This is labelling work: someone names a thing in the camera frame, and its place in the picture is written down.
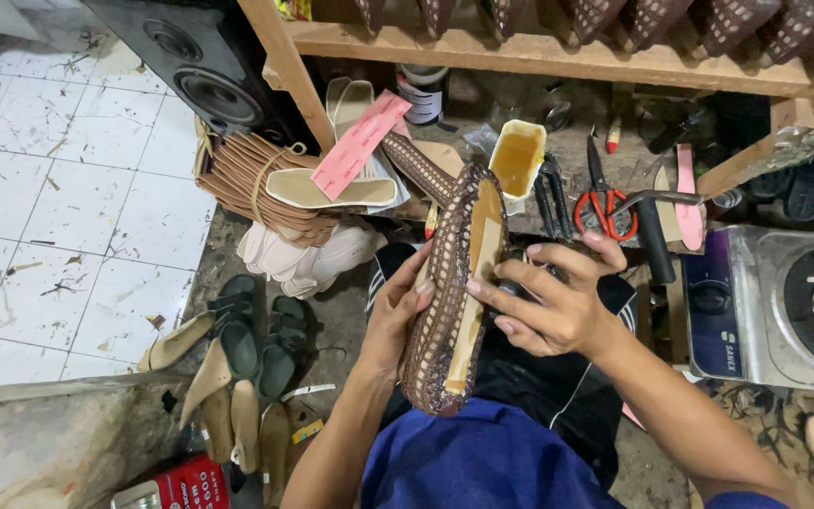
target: hand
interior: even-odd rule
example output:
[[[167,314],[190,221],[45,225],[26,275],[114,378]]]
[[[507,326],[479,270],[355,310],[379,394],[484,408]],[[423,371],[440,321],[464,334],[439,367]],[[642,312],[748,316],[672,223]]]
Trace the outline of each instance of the hand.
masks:
[[[599,260],[558,244],[526,248],[532,260],[563,269],[568,276],[566,283],[544,268],[519,260],[495,267],[498,277],[523,284],[539,296],[541,304],[526,302],[478,279],[467,283],[469,294],[504,313],[495,318],[495,324],[514,346],[537,357],[576,351],[591,360],[616,336],[612,327],[619,319],[602,305],[595,286],[603,275],[622,271],[627,259],[611,238],[586,232],[582,240],[600,255]]]
[[[412,289],[417,272],[431,252],[432,242],[427,242],[375,295],[357,365],[392,383],[398,379],[398,365],[416,313],[429,307],[435,295],[435,283],[429,279]]]

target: speaker cone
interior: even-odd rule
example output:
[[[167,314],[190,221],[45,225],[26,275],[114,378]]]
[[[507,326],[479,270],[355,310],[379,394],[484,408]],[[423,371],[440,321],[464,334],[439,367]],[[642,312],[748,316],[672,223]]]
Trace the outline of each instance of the speaker cone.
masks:
[[[200,62],[203,59],[203,51],[194,38],[168,22],[149,18],[143,22],[143,31],[165,52],[182,60]]]
[[[175,85],[191,102],[222,122],[254,126],[265,118],[254,98],[213,71],[182,67],[175,72]]]

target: red-handled scissors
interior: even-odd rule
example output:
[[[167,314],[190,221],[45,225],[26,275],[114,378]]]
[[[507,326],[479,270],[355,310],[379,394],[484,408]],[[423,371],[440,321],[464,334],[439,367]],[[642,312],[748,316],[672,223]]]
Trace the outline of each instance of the red-handled scissors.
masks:
[[[573,209],[573,224],[580,230],[580,233],[586,231],[582,226],[582,219],[580,213],[586,202],[593,204],[596,216],[599,217],[599,225],[602,226],[602,231],[608,237],[621,242],[636,235],[638,226],[637,215],[632,210],[630,214],[630,227],[625,234],[619,234],[614,229],[614,219],[610,217],[611,212],[614,211],[614,199],[617,198],[619,203],[627,200],[627,197],[616,189],[612,189],[607,182],[605,182],[605,175],[602,173],[602,159],[599,157],[599,151],[595,148],[595,126],[589,133],[589,138],[586,139],[586,162],[589,165],[590,179],[593,180],[593,188],[580,195],[580,200],[577,201],[576,207]],[[605,193],[605,209],[602,209],[602,204],[599,203],[599,193]]]

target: person's left hand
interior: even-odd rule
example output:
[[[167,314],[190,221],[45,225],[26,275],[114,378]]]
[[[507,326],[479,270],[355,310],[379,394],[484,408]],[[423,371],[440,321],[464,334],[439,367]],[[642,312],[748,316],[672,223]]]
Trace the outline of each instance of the person's left hand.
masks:
[[[427,242],[375,295],[357,366],[392,383],[398,379],[398,365],[416,313],[429,307],[435,295],[435,283],[429,279],[412,289],[431,251],[432,242]]]

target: stove knob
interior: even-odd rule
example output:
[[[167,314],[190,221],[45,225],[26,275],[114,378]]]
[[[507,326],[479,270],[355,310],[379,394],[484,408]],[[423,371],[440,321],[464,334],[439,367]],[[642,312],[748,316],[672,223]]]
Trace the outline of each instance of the stove knob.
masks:
[[[690,289],[690,307],[704,314],[724,314],[731,305],[731,293],[722,283],[706,281]]]

